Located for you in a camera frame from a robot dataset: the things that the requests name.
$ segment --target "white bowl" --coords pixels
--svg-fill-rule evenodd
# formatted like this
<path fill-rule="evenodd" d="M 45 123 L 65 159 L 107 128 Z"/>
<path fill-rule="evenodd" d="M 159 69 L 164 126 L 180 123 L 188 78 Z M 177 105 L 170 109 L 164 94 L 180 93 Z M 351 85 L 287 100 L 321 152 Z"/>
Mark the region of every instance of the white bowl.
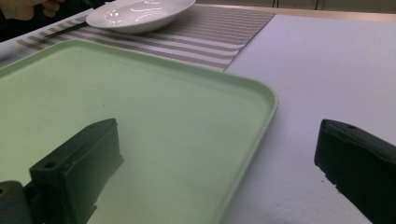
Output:
<path fill-rule="evenodd" d="M 91 12 L 87 23 L 124 34 L 143 34 L 167 25 L 194 3 L 195 0 L 116 0 Z"/>

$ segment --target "green tray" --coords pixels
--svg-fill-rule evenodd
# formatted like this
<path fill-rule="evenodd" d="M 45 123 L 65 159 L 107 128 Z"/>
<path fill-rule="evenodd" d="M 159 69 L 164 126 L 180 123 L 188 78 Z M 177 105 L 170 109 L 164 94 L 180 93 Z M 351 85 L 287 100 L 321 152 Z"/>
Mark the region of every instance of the green tray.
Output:
<path fill-rule="evenodd" d="M 89 223 L 219 223 L 276 107 L 257 81 L 63 42 L 0 70 L 0 181 L 115 118 L 125 163 Z"/>

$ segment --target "cabinet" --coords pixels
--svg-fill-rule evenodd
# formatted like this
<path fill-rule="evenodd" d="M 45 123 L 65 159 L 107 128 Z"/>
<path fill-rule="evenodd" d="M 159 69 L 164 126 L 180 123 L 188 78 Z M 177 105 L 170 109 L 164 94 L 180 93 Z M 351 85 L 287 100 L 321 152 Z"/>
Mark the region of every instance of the cabinet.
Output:
<path fill-rule="evenodd" d="M 197 0 L 203 4 L 396 13 L 396 0 Z"/>

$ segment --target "striped placemat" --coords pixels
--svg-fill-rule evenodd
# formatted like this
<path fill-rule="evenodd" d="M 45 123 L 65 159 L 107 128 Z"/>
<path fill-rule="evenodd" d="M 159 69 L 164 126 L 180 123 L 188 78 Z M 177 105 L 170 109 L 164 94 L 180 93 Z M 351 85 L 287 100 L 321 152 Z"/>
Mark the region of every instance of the striped placemat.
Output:
<path fill-rule="evenodd" d="M 15 45 L 35 53 L 65 40 L 82 39 L 224 70 L 274 15 L 254 10 L 193 6 L 168 26 L 147 35 L 125 35 L 87 26 L 50 39 L 44 37 L 85 21 L 82 17 L 18 39 Z"/>

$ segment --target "white table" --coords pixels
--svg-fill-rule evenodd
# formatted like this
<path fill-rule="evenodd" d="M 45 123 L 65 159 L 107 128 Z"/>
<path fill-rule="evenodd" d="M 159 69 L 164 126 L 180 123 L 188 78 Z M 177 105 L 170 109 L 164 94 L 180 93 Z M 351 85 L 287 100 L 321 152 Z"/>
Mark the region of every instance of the white table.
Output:
<path fill-rule="evenodd" d="M 224 223 L 370 223 L 314 164 L 336 119 L 396 144 L 396 23 L 276 15 L 226 70 L 268 83 L 279 108 Z M 26 54 L 0 44 L 0 65 Z"/>

